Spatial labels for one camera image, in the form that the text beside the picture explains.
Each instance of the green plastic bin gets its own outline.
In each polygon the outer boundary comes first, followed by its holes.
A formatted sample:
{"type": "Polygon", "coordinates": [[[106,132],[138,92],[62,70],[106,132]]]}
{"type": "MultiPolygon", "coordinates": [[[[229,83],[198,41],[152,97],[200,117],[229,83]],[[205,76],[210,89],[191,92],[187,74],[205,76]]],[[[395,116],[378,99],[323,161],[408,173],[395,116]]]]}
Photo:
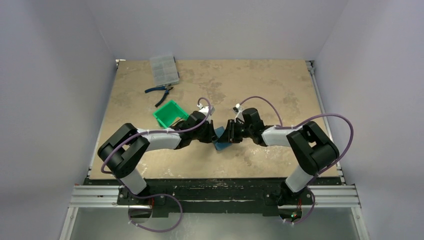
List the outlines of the green plastic bin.
{"type": "Polygon", "coordinates": [[[187,120],[189,115],[178,104],[171,100],[153,113],[153,117],[164,129],[171,126],[177,118],[187,120]]]}

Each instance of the wire cutters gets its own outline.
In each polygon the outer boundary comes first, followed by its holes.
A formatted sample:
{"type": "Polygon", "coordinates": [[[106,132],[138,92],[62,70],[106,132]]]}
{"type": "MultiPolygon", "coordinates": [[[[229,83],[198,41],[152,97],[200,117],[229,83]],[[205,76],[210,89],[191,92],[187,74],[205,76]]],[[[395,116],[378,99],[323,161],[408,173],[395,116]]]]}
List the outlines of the wire cutters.
{"type": "Polygon", "coordinates": [[[162,91],[162,90],[165,90],[165,93],[163,94],[163,97],[159,100],[159,102],[157,102],[154,105],[157,108],[157,107],[159,107],[159,105],[161,105],[165,101],[165,99],[167,98],[168,94],[170,94],[170,90],[173,89],[173,88],[174,87],[171,86],[171,84],[169,84],[167,86],[152,87],[152,88],[149,88],[147,90],[144,90],[144,92],[147,94],[147,93],[150,93],[152,91],[162,91]]]}

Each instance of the tan work surface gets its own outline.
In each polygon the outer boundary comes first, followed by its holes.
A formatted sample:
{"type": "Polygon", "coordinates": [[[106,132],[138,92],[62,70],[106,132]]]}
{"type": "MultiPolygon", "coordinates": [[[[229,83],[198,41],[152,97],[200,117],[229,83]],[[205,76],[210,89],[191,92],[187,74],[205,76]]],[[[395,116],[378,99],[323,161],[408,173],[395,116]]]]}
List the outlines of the tan work surface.
{"type": "MultiPolygon", "coordinates": [[[[235,117],[232,108],[254,95],[274,104],[285,126],[321,113],[304,60],[178,60],[176,67],[180,81],[165,103],[174,100],[190,114],[198,110],[198,98],[206,97],[215,107],[215,128],[225,128],[227,120],[235,117]]],[[[124,123],[141,129],[161,129],[152,114],[164,91],[144,92],[152,87],[149,61],[119,63],[97,147],[124,123]]],[[[243,107],[258,109],[265,125],[279,123],[273,109],[261,99],[250,99],[243,107]]],[[[322,119],[316,122],[325,129],[322,119]]],[[[96,155],[90,179],[113,178],[100,172],[101,165],[102,160],[96,155]]],[[[145,178],[259,178],[288,177],[297,165],[289,147],[258,146],[245,138],[222,151],[216,151],[212,143],[196,140],[179,150],[149,151],[137,169],[145,178]]],[[[333,167],[322,175],[338,173],[333,167]]]]}

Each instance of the blue object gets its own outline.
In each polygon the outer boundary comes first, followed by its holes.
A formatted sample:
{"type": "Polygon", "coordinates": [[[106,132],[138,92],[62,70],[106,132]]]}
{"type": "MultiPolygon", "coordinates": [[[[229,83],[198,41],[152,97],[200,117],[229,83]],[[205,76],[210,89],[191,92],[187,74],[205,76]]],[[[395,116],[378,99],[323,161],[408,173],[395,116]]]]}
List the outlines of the blue object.
{"type": "MultiPolygon", "coordinates": [[[[223,126],[220,126],[217,129],[215,129],[215,133],[218,136],[218,138],[222,136],[224,131],[225,131],[225,128],[223,126]]],[[[215,149],[217,151],[221,151],[221,150],[226,149],[229,146],[231,146],[231,143],[220,143],[220,142],[216,141],[216,142],[213,143],[213,145],[215,145],[215,149]]]]}

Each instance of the white wall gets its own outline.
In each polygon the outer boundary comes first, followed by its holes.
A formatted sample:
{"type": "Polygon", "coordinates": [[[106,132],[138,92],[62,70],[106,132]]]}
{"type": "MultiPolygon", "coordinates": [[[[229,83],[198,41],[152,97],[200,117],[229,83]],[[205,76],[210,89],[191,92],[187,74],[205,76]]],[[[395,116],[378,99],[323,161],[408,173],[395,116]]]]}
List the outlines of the white wall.
{"type": "Polygon", "coordinates": [[[115,58],[317,57],[347,0],[87,0],[115,58]]]}
{"type": "Polygon", "coordinates": [[[0,3],[0,239],[58,239],[115,61],[83,0],[0,3]]]}
{"type": "Polygon", "coordinates": [[[316,60],[326,111],[355,127],[341,164],[373,240],[423,239],[423,43],[424,1],[351,0],[316,60]]]}

